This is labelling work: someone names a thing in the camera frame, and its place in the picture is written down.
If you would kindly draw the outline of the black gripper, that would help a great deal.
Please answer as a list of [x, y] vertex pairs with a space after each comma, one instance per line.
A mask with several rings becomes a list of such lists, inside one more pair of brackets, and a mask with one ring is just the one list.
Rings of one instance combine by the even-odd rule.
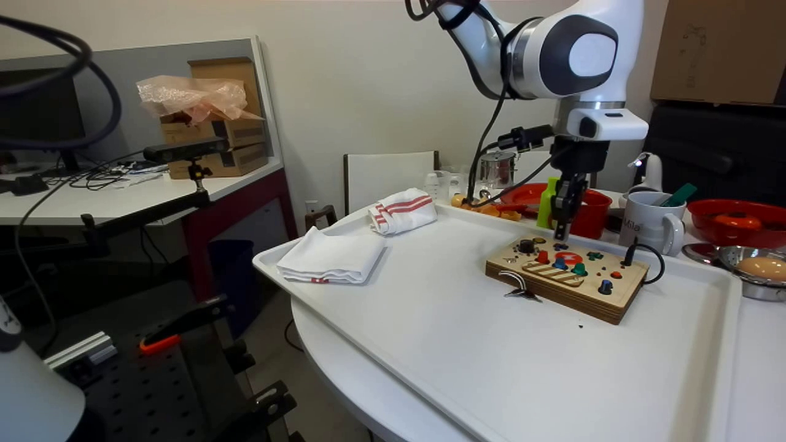
[[554, 215], [554, 232], [557, 240], [573, 234], [588, 180], [604, 169], [608, 150], [608, 142], [588, 142], [562, 135], [556, 139], [550, 147], [550, 164], [561, 172]]

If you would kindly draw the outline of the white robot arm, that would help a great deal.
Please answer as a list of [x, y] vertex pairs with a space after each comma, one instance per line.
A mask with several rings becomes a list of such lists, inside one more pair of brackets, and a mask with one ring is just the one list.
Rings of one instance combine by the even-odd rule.
[[566, 239], [588, 178], [618, 140], [643, 140], [650, 123], [627, 109], [643, 0], [575, 0], [548, 18], [505, 22], [486, 0], [419, 0], [459, 46], [474, 86], [497, 102], [557, 98], [550, 216]]

